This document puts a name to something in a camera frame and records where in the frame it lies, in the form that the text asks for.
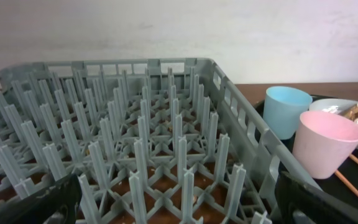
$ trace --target black tray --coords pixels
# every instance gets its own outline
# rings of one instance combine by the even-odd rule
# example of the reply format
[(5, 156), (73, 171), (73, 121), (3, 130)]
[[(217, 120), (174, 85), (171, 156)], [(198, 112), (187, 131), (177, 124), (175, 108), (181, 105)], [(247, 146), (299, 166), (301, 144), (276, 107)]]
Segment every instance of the black tray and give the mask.
[[(329, 96), (318, 96), (312, 95), (313, 101), (332, 98)], [(264, 113), (264, 101), (258, 102), (255, 106), (256, 111), (262, 116)], [(295, 140), (295, 134), (292, 138), (282, 141), (284, 145), (292, 152), (293, 143)], [(353, 152), (358, 158), (358, 150)], [(345, 176), (350, 183), (358, 190), (358, 165), (351, 159), (346, 159), (345, 162), (338, 168), (338, 170)], [(335, 175), (332, 175), (330, 178), (325, 180), (315, 179), (317, 184), (322, 188), (326, 193), (342, 200), (349, 205), (352, 205), (355, 208), (358, 208), (358, 197), (355, 196)]]

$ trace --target dish rack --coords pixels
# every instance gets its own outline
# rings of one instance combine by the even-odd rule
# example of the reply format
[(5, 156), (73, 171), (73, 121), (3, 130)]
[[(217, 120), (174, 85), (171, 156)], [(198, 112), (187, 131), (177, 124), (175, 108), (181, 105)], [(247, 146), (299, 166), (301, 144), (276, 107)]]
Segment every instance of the dish rack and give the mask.
[(208, 58), (23, 63), (0, 84), (0, 210), (77, 174), (76, 223), (271, 223), (280, 163), (317, 186)]

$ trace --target cup rim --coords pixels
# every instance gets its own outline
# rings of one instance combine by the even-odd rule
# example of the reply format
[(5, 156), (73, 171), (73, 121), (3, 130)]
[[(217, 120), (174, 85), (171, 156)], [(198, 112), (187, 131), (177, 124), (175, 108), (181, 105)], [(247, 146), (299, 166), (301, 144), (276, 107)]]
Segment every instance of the cup rim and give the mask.
[[(286, 88), (286, 89), (291, 89), (291, 90), (295, 90), (297, 91), (298, 93), (302, 94), (303, 96), (309, 98), (309, 101), (307, 103), (304, 103), (304, 104), (298, 104), (298, 103), (290, 103), (290, 102), (287, 102), (287, 101), (282, 101), (282, 100), (278, 100), (276, 97), (272, 96), (271, 94), (269, 94), (269, 90), (273, 90), (273, 89), (278, 89), (278, 88)], [(302, 90), (299, 90), (297, 88), (293, 88), (293, 87), (289, 87), (289, 86), (271, 86), (269, 88), (266, 89), (266, 95), (268, 97), (270, 97), (271, 99), (277, 101), (277, 102), (280, 102), (280, 103), (284, 103), (284, 104), (287, 104), (287, 105), (291, 105), (291, 106), (309, 106), (312, 102), (313, 102), (313, 97), (305, 92), (305, 91), (302, 91)]]
[(341, 138), (333, 138), (332, 136), (328, 136), (326, 134), (321, 134), (319, 131), (317, 130), (313, 130), (311, 129), (308, 125), (306, 125), (304, 122), (303, 122), (303, 118), (305, 116), (307, 116), (308, 114), (313, 114), (313, 113), (319, 113), (319, 114), (324, 114), (325, 116), (331, 116), (332, 118), (334, 119), (343, 119), (343, 120), (346, 120), (345, 122), (349, 123), (349, 125), (352, 125), (353, 127), (357, 128), (358, 129), (358, 125), (355, 124), (353, 121), (341, 116), (341, 115), (338, 115), (338, 114), (334, 114), (334, 113), (328, 113), (328, 112), (325, 112), (325, 111), (305, 111), (301, 114), (300, 116), (300, 124), (302, 124), (305, 128), (309, 129), (310, 131), (312, 131), (313, 133), (319, 135), (319, 136), (322, 136), (324, 138), (327, 138), (327, 139), (330, 139), (330, 140), (334, 140), (334, 141), (341, 141), (341, 142), (358, 142), (358, 139), (354, 139), (354, 140), (346, 140), (346, 139), (341, 139)]

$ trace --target wall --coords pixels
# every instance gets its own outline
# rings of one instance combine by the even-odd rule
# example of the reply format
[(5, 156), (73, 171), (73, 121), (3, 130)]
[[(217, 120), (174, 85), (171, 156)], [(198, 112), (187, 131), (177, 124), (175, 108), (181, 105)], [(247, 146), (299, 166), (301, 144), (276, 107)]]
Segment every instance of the wall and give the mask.
[(358, 0), (0, 0), (0, 68), (155, 57), (211, 57), (234, 83), (358, 81)]

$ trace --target pink cup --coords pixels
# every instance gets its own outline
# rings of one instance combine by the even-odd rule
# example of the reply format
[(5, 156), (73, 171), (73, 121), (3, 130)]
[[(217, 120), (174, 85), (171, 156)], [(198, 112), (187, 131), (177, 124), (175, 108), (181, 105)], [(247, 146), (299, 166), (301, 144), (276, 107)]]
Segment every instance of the pink cup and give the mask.
[(324, 111), (306, 111), (300, 116), (293, 155), (315, 179), (326, 179), (358, 145), (358, 125)]

